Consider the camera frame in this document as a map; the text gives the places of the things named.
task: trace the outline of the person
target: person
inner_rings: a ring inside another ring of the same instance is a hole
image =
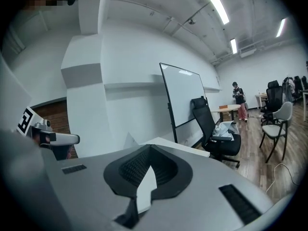
[[[245,100],[244,100],[244,92],[242,88],[239,88],[236,82],[232,83],[234,90],[232,97],[235,98],[236,104],[239,104],[241,107],[238,109],[239,119],[248,121],[247,119],[247,111],[245,109]]]

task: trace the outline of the chair base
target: chair base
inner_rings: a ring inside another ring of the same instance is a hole
[[[229,157],[226,157],[224,155],[221,155],[221,154],[217,154],[217,155],[214,155],[212,154],[214,159],[218,160],[218,161],[228,161],[228,162],[234,162],[234,163],[237,163],[236,164],[236,168],[238,168],[240,166],[240,161],[239,160],[235,160],[235,159],[232,159],[232,158],[229,158]]]

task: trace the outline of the fluorescent light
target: fluorescent light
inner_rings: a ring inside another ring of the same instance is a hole
[[[234,39],[231,39],[230,42],[231,42],[233,54],[236,54],[236,53],[237,53],[237,48],[236,48],[236,41],[235,41],[235,38],[234,38]]]
[[[218,14],[220,15],[223,24],[227,24],[229,22],[229,18],[227,16],[227,13],[226,13],[224,7],[222,6],[221,1],[220,0],[211,0],[211,2],[214,5],[214,7],[216,8]]]
[[[188,71],[186,71],[186,70],[180,70],[179,73],[185,74],[185,75],[192,75],[191,72],[188,72]]]
[[[279,37],[281,32],[282,32],[282,29],[283,29],[283,26],[284,26],[284,23],[285,23],[285,19],[283,19],[280,23],[280,28],[278,30],[278,33],[277,33],[277,36],[276,37]]]

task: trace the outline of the wooden floor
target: wooden floor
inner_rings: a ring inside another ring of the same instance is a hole
[[[259,110],[255,109],[249,111],[247,123],[235,119],[242,137],[242,146],[240,152],[233,158],[240,160],[241,165],[236,169],[236,163],[225,161],[223,163],[264,191],[274,181],[274,168],[279,163],[284,163],[290,169],[293,181],[300,183],[306,172],[308,162],[308,122],[303,121],[303,104],[294,105],[292,124],[288,131],[287,148],[283,161],[281,161],[284,146],[284,138],[282,137],[279,139],[269,162],[265,163],[272,150],[273,140],[265,137],[263,145],[259,149],[263,136],[259,115]],[[267,192],[274,203],[296,190],[296,186],[292,183],[289,172],[284,166],[279,165],[276,168],[275,175],[276,181]]]

